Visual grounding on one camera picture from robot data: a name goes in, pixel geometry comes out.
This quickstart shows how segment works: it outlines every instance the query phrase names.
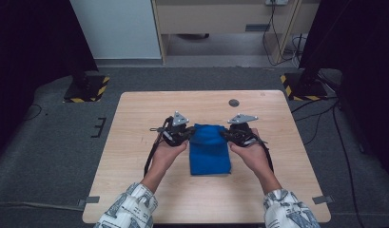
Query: white wall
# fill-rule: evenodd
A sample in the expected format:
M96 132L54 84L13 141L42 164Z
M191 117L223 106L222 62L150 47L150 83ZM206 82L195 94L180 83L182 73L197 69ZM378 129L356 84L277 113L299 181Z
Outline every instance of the white wall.
M150 0L70 0L95 59L161 59Z

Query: white printed sleeve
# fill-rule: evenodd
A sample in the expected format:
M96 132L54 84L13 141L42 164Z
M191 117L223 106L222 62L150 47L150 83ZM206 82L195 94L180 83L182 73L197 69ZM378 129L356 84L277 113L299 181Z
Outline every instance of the white printed sleeve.
M152 213L158 206L153 193L140 183L133 183L100 217L94 228L151 228Z
M264 197L266 228L320 227L312 211L293 192L279 189Z

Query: person's left hand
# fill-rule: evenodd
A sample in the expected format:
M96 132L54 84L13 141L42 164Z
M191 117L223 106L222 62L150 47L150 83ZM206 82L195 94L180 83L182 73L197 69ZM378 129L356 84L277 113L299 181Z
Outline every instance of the person's left hand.
M177 156L179 156L187 149L187 144L188 141L184 141L179 146L170 146L165 141L159 143L158 148L156 149L156 152L152 158L151 168L157 167L165 172L171 166Z

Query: yellow and black hazard tape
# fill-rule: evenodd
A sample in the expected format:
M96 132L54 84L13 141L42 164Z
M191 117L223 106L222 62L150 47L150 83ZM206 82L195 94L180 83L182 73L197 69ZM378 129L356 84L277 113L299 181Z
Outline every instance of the yellow and black hazard tape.
M286 76L281 76L281 82L283 87L285 88L286 96L288 96L289 101L317 101L317 100L325 100L327 96L296 96L292 93L291 86L286 80Z
M100 85L100 88L97 91L97 95L95 97L90 98L80 98L80 97L74 97L74 98L68 98L64 99L65 103L83 103L83 102L98 102L103 96L103 93L106 90L108 80L110 80L110 77L104 77L103 82Z

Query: stand base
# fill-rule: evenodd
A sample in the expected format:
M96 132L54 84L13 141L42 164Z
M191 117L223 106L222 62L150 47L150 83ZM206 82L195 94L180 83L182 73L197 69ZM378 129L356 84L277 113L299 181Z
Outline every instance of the stand base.
M320 82L313 82L311 85L300 83L300 73L285 73L281 81L290 101L316 101L327 99L327 92Z
M87 78L89 89L80 89L72 81L64 96L65 103L98 102L102 98L110 78L107 76L87 76Z

